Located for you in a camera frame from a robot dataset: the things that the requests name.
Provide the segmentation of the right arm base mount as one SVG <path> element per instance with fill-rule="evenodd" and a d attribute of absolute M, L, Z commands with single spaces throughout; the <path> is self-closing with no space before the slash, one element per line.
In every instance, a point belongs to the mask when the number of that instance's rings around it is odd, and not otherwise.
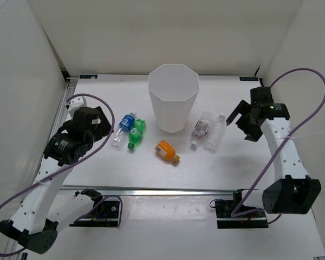
<path fill-rule="evenodd" d="M 216 198 L 209 207 L 216 211 L 217 229 L 266 229 L 269 227 L 265 211 L 259 207 L 242 205 L 237 216 L 231 214 L 242 200 L 243 190 L 232 193 L 231 199 Z"/>

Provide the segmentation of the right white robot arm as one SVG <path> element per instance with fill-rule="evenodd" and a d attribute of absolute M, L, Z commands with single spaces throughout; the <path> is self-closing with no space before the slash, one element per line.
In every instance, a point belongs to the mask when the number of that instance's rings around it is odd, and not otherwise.
<path fill-rule="evenodd" d="M 242 100 L 227 118 L 235 121 L 245 139 L 265 137 L 273 158 L 275 181 L 262 193 L 263 208 L 273 214 L 308 213 L 321 191 L 321 183 L 304 168 L 290 138 L 290 114 L 285 104 L 275 103 L 269 87 L 250 90 L 250 102 Z"/>

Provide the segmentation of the red label clear bottle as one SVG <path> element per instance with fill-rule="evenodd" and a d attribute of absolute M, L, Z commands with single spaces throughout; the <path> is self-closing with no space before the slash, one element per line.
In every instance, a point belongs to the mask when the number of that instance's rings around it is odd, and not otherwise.
<path fill-rule="evenodd" d="M 191 133 L 190 147 L 192 150 L 196 150 L 205 142 L 208 133 L 213 125 L 214 118 L 215 116 L 208 111 L 204 111 L 201 114 Z"/>

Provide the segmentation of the green plastic bottle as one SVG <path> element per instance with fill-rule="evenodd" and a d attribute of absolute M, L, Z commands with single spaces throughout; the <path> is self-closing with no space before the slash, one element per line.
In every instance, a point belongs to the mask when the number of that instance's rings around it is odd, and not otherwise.
<path fill-rule="evenodd" d="M 136 119 L 128 136 L 129 143 L 127 145 L 127 148 L 129 150 L 134 150 L 137 147 L 137 145 L 141 143 L 145 130 L 146 130 L 145 120 L 142 120 L 140 118 Z"/>

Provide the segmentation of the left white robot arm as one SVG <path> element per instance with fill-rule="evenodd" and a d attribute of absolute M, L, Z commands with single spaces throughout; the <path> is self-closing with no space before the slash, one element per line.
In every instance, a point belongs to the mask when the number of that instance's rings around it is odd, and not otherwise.
<path fill-rule="evenodd" d="M 37 254 L 46 253 L 65 227 L 101 215 L 106 199 L 87 188 L 76 192 L 65 206 L 50 209 L 74 166 L 89 158 L 93 145 L 113 131 L 101 107 L 79 106 L 70 108 L 69 114 L 71 119 L 49 140 L 36 180 L 20 192 L 26 194 L 20 208 L 10 219 L 0 222 L 0 233 Z"/>

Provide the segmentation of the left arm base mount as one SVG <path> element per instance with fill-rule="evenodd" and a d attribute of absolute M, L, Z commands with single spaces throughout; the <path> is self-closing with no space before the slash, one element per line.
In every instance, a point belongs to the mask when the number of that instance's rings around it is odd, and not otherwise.
<path fill-rule="evenodd" d="M 122 220 L 123 201 L 120 196 L 104 196 L 101 203 L 85 217 L 81 217 L 70 227 L 118 228 Z"/>

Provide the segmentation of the clear plastic bottle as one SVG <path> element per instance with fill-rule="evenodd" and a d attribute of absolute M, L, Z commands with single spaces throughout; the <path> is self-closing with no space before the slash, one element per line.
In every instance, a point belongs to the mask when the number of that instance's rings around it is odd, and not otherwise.
<path fill-rule="evenodd" d="M 225 133 L 225 128 L 226 128 L 226 118 L 223 114 L 221 114 L 217 116 L 213 121 L 210 136 L 208 137 L 208 140 L 206 141 L 206 145 L 205 145 L 205 148 L 207 150 L 209 150 L 212 153 L 216 152 L 217 147 L 220 144 L 220 141 L 222 140 L 223 135 Z"/>

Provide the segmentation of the blue label clear bottle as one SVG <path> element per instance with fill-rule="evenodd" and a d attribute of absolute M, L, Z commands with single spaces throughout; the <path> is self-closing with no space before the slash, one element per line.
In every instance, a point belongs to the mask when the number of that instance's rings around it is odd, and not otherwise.
<path fill-rule="evenodd" d="M 131 111 L 130 113 L 126 114 L 119 122 L 116 130 L 113 133 L 112 138 L 112 146 L 116 150 L 120 151 L 123 148 L 126 139 L 128 138 L 128 135 L 137 118 L 136 115 L 136 111 Z"/>

